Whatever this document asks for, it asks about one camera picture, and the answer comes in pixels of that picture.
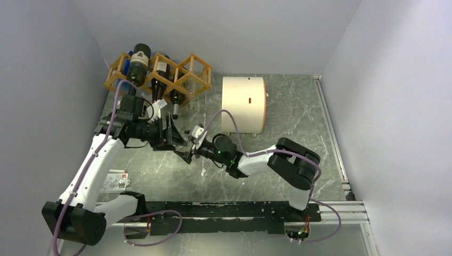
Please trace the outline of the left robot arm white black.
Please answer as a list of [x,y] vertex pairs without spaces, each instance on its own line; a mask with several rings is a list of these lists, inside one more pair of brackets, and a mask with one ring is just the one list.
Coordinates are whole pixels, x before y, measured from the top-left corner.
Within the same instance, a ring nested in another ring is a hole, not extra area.
[[64,239],[96,245],[106,229],[127,217],[142,221],[149,212],[144,194],[125,191],[110,202],[97,206],[96,200],[112,161],[131,139],[146,142],[156,151],[172,151],[187,143],[181,137],[167,102],[125,95],[114,101],[112,112],[101,118],[94,131],[90,150],[67,189],[55,202],[47,201],[42,215],[54,240]]

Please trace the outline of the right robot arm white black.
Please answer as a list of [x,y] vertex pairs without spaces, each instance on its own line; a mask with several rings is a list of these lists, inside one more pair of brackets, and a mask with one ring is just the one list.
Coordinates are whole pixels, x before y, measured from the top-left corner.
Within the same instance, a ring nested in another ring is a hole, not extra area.
[[205,129],[199,125],[188,131],[192,144],[190,150],[176,151],[175,154],[188,164],[193,157],[210,159],[225,167],[235,179],[272,171],[291,186],[289,217],[300,221],[307,215],[316,175],[321,173],[321,158],[317,153],[285,137],[267,149],[243,153],[227,135],[218,133],[208,141],[204,132]]

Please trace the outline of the dark green labelled wine bottle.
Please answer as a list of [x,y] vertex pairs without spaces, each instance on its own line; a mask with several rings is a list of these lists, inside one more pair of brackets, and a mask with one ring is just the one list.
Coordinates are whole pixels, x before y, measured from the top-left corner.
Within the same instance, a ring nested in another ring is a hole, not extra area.
[[151,48],[147,44],[139,43],[134,47],[126,79],[136,87],[141,87],[146,79]]

